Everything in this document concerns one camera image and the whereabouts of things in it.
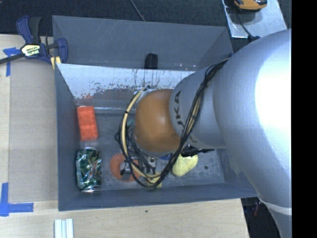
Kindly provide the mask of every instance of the blue clamp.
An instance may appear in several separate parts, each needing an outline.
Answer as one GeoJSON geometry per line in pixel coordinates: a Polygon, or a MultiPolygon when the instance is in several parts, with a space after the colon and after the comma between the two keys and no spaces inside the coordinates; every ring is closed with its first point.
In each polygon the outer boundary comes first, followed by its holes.
{"type": "Polygon", "coordinates": [[[64,38],[57,39],[57,45],[45,45],[41,43],[38,35],[40,17],[23,16],[16,22],[16,28],[19,35],[25,41],[21,51],[25,54],[26,59],[38,59],[51,64],[52,56],[49,54],[50,48],[59,48],[59,58],[62,63],[66,62],[68,56],[67,42],[64,38]]]}
{"type": "Polygon", "coordinates": [[[8,183],[2,184],[0,199],[0,216],[7,217],[9,213],[33,212],[34,203],[8,203],[8,183]]]}

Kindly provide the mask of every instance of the crushed soda can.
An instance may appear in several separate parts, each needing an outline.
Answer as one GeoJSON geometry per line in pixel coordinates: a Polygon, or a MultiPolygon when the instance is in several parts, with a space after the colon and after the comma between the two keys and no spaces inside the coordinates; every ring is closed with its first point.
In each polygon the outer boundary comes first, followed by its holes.
{"type": "Polygon", "coordinates": [[[99,151],[85,147],[76,153],[77,186],[82,192],[95,191],[101,185],[101,163],[99,151]]]}

